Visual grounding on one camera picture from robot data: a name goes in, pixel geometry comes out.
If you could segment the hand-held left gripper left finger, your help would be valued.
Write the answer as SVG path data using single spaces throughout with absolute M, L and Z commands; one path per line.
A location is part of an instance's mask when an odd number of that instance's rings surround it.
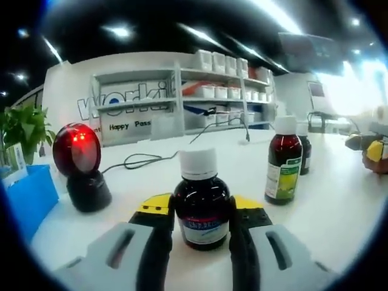
M 67 290 L 164 290 L 175 211 L 171 193 L 145 200 L 127 222 L 55 270 Z

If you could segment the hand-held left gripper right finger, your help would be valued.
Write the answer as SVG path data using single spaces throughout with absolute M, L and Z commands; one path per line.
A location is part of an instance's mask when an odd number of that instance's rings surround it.
M 307 246 L 263 206 L 241 195 L 229 215 L 234 290 L 326 290 L 336 273 L 313 260 Z

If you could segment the person's right hand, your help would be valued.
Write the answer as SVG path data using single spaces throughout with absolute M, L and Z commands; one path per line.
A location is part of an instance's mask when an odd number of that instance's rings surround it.
M 369 169 L 378 175 L 386 175 L 388 173 L 387 159 L 381 159 L 378 162 L 375 162 L 369 159 L 366 154 L 363 154 L 363 165 L 366 169 Z

